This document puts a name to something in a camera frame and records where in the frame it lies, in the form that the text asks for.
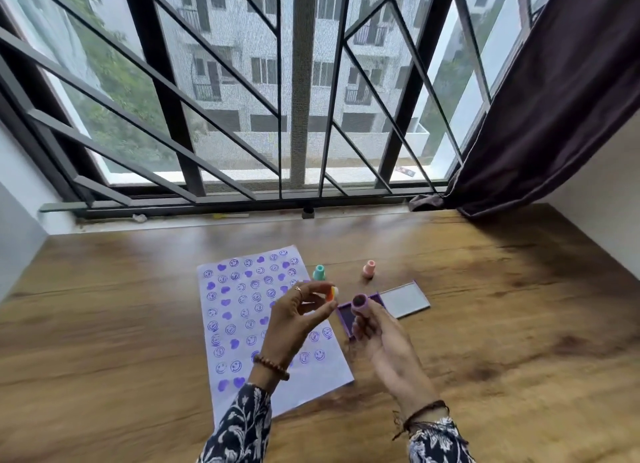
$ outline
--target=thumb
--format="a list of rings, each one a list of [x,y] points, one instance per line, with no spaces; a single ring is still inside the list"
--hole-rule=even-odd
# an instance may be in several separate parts
[[[391,316],[391,314],[387,311],[387,309],[384,306],[380,305],[379,303],[376,303],[373,300],[370,300],[367,305],[369,306],[369,310],[371,311],[372,317],[375,318],[376,321],[378,322],[378,326],[380,327],[380,330],[384,332],[394,328],[395,318]]]
[[[317,310],[309,313],[304,318],[307,320],[307,326],[309,329],[316,328],[317,325],[324,322],[329,315],[338,307],[338,301],[333,300],[323,304]]]

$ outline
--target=balcony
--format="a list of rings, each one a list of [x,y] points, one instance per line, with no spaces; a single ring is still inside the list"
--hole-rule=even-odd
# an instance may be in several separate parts
[[[387,36],[387,28],[382,26],[371,26],[370,23],[363,25],[353,36],[356,45],[383,46]]]
[[[196,28],[196,30],[202,31],[202,26],[200,26],[200,18],[198,17],[198,12],[196,9],[179,7],[178,13],[180,13],[180,16],[183,17],[188,24]]]
[[[352,105],[371,105],[371,91],[365,89],[352,89],[347,87],[344,91],[344,102]]]
[[[220,95],[220,88],[216,91],[213,90],[211,84],[193,84],[193,92],[195,93],[196,100],[202,100],[204,102],[220,102],[222,96]]]

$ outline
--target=floral sleeve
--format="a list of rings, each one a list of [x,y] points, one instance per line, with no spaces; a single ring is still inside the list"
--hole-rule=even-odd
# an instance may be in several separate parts
[[[418,423],[409,441],[411,463],[475,463],[469,454],[468,442],[458,432],[451,418],[436,423]]]
[[[271,397],[244,384],[196,463],[261,462],[269,443]]]

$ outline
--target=purple curtain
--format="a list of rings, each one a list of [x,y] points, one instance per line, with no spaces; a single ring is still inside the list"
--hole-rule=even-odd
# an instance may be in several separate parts
[[[442,197],[470,218],[568,180],[640,107],[640,0],[549,0]]]

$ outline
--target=bracelet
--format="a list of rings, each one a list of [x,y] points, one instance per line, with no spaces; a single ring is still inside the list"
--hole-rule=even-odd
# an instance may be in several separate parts
[[[396,434],[391,441],[395,441],[402,433],[409,432],[409,427],[411,427],[411,424],[412,424],[413,420],[416,417],[420,416],[423,412],[433,411],[434,409],[440,409],[442,407],[445,407],[447,409],[447,411],[449,410],[449,406],[447,406],[442,399],[439,399],[439,400],[437,400],[435,402],[427,404],[426,406],[424,406],[421,409],[418,409],[418,411],[415,411],[411,416],[409,416],[408,418],[406,418],[404,420],[404,423],[402,425],[402,431],[400,431],[400,433]]]
[[[269,359],[263,357],[261,354],[255,354],[253,356],[253,363],[264,365],[268,369],[273,370],[274,372],[276,372],[276,374],[278,374],[278,377],[281,380],[289,380],[289,377],[291,377],[289,372],[287,372],[284,368],[277,364],[274,364]]]

